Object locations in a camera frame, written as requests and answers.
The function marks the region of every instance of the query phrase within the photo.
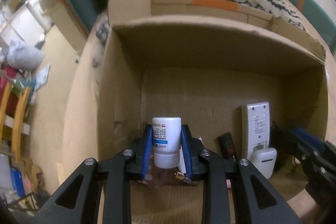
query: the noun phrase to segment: pill bottle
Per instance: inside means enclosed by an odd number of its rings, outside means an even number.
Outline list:
[[[181,118],[155,117],[152,119],[154,164],[159,168],[177,167],[180,162]]]

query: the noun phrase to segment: cardboard box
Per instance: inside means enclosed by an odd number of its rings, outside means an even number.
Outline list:
[[[206,16],[152,16],[153,11],[183,14],[193,0],[184,1],[110,0],[112,32],[97,116],[99,160],[128,148],[154,116],[180,116],[192,135],[201,135],[204,146],[215,152],[216,137],[231,132],[240,156],[241,105],[264,101],[279,127],[297,124],[324,138],[328,93],[322,46],[304,47],[305,40],[299,45],[247,24],[248,16],[246,22],[211,17],[213,9],[232,12],[235,7],[227,3],[214,2],[216,8],[197,0]],[[162,2],[174,8],[153,9]],[[306,184],[300,174],[288,173],[282,168],[271,178],[286,200]],[[135,223],[200,223],[202,199],[202,184],[154,191],[131,184]]]

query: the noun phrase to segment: blue gripper pad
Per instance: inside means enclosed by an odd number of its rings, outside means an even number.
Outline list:
[[[312,147],[314,147],[320,154],[325,151],[324,142],[320,140],[318,137],[307,133],[305,130],[301,128],[295,128],[289,130],[293,135],[302,139]]]
[[[191,155],[188,147],[188,138],[183,126],[181,127],[181,145],[182,145],[186,175],[188,178],[191,178],[193,175]]]
[[[146,141],[144,149],[143,149],[142,169],[141,169],[141,177],[142,179],[144,179],[145,175],[148,172],[148,166],[149,166],[151,152],[152,152],[152,126],[150,124],[146,125],[145,132],[143,133],[142,137],[145,138],[145,141]]]

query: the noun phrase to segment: triangular cutout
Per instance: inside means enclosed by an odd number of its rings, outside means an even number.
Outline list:
[[[64,193],[55,201],[59,206],[73,209],[76,206],[79,190],[81,189],[84,175],[80,174],[76,179],[69,185]]]
[[[257,199],[258,208],[260,210],[277,205],[277,200],[271,195],[271,193],[265,188],[265,186],[255,175],[251,175],[250,179],[255,197]]]

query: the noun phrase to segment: blue label stripe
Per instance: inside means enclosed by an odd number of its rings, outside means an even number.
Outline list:
[[[168,141],[153,139],[153,143],[161,143],[161,144],[164,143],[164,144],[167,144]]]

